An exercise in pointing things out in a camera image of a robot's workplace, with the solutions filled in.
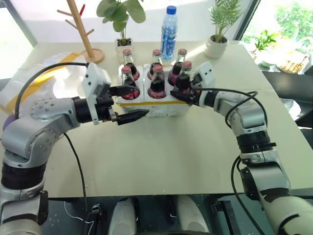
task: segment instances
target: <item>white flower pot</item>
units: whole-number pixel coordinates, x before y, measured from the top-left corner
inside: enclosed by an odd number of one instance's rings
[[[124,57],[123,57],[123,50],[130,49],[132,53],[134,53],[134,47],[133,47],[133,40],[131,39],[131,44],[127,46],[118,46],[117,45],[117,39],[115,40],[115,50],[116,50],[116,56],[118,59],[118,62],[120,64],[124,63]]]
[[[228,39],[224,37],[226,39],[225,43],[216,43],[212,40],[212,37],[207,40],[204,54],[209,58],[220,58],[226,50]]]

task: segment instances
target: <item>bottle neck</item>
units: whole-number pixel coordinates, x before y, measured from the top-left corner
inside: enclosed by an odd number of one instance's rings
[[[163,71],[154,71],[152,81],[154,81],[155,79],[158,79],[158,80],[162,79],[162,80],[164,80]]]
[[[176,62],[184,62],[186,55],[178,54]]]
[[[184,69],[182,69],[181,74],[186,74],[189,77],[191,77],[191,68],[184,68]]]
[[[134,63],[132,55],[124,55],[124,64]]]
[[[160,64],[162,64],[161,55],[153,55],[152,63],[160,63]]]
[[[123,81],[126,81],[126,80],[134,80],[133,76],[132,76],[132,72],[123,72],[122,73],[122,79]]]

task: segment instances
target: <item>plastic water bottle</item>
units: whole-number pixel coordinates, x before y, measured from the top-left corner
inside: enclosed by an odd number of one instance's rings
[[[161,51],[164,60],[173,58],[177,33],[176,7],[168,6],[162,25]]]

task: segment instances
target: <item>potted plant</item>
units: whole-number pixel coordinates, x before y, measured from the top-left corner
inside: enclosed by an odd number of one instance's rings
[[[251,56],[253,59],[257,56],[257,51],[265,50],[271,43],[275,43],[275,37],[277,36],[276,33],[268,34],[267,30],[263,30],[261,35],[258,38],[258,41],[254,44],[255,50],[251,51]]]
[[[215,34],[209,37],[204,53],[211,58],[219,58],[226,50],[228,39],[225,33],[242,15],[241,0],[216,0],[209,9],[211,20],[215,24]]]
[[[102,0],[97,7],[97,16],[104,17],[102,23],[112,22],[113,28],[121,38],[115,40],[115,49],[119,62],[123,62],[123,50],[133,50],[131,38],[126,37],[126,25],[129,17],[136,23],[146,20],[146,14],[138,0]]]

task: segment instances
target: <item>table surface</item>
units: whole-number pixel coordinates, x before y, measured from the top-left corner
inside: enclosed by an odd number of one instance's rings
[[[116,79],[113,43],[92,46],[104,51],[106,58],[99,66]],[[152,50],[158,47],[159,43],[134,43],[135,63],[149,63]],[[204,42],[177,42],[176,49],[182,47],[188,50],[194,67],[207,60],[202,53]],[[59,52],[83,49],[80,43],[40,43],[21,69]],[[210,62],[217,88],[259,92],[257,98],[268,114],[269,136],[277,143],[292,189],[312,188],[313,152],[245,48],[231,42],[222,58]],[[117,105],[113,108],[122,112]],[[4,119],[1,113],[0,125]],[[81,160],[87,196],[232,193],[230,169],[239,149],[224,117],[210,108],[193,106],[183,117],[144,117],[122,126],[85,123],[68,134]],[[50,197],[82,196],[77,163],[65,138],[54,145],[45,178]],[[238,191],[243,191],[238,173],[235,183]]]

